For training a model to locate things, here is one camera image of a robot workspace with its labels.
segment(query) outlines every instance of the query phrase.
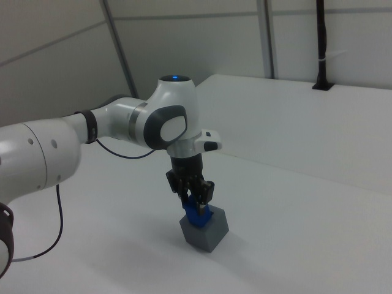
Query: black mount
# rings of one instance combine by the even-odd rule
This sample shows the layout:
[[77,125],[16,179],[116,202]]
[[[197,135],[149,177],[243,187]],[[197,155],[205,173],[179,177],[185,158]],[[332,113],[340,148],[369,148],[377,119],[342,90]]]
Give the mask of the black mount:
[[326,27],[324,14],[324,0],[317,0],[318,75],[317,82],[312,89],[328,91],[334,84],[329,83],[326,79]]
[[204,214],[204,207],[213,198],[215,184],[205,181],[202,175],[202,155],[188,158],[171,157],[172,170],[166,173],[171,190],[177,193],[182,203],[187,203],[192,195],[197,202],[197,212]]

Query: gray block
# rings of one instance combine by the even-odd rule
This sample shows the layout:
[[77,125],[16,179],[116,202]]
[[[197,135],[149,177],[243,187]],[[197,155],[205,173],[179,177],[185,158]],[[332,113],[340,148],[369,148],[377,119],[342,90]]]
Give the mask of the gray block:
[[213,215],[204,227],[199,228],[192,225],[186,215],[180,220],[179,224],[183,230],[185,240],[189,244],[204,251],[212,252],[228,232],[228,224],[224,210],[211,205],[209,209]]

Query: blue object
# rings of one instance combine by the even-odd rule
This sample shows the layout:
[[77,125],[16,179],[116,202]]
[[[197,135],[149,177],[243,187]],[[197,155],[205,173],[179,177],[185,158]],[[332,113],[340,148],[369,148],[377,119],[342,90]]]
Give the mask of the blue object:
[[202,216],[199,216],[197,214],[197,204],[193,195],[189,196],[187,203],[183,203],[183,208],[185,209],[185,213],[188,218],[188,221],[192,225],[195,225],[196,227],[199,228],[204,227],[207,224],[207,222],[210,220],[212,215],[208,205],[204,207],[204,214]]

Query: white wall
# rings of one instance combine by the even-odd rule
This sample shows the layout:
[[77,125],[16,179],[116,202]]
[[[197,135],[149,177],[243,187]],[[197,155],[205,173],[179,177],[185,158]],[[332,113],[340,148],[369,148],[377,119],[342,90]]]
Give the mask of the white wall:
[[[271,0],[276,78],[315,81],[314,0]],[[326,0],[327,78],[340,85],[392,89],[392,1]]]
[[163,75],[265,77],[256,0],[109,0],[141,99]]
[[0,126],[129,93],[99,0],[0,0]]

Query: black cable holder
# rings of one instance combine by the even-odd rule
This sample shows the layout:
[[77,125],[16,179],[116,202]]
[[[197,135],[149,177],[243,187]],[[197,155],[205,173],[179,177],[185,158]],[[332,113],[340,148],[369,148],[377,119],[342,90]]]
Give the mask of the black cable holder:
[[328,91],[334,83],[329,83],[326,79],[326,27],[324,0],[316,0],[317,4],[317,40],[318,40],[318,75],[316,84],[312,87],[315,90]]

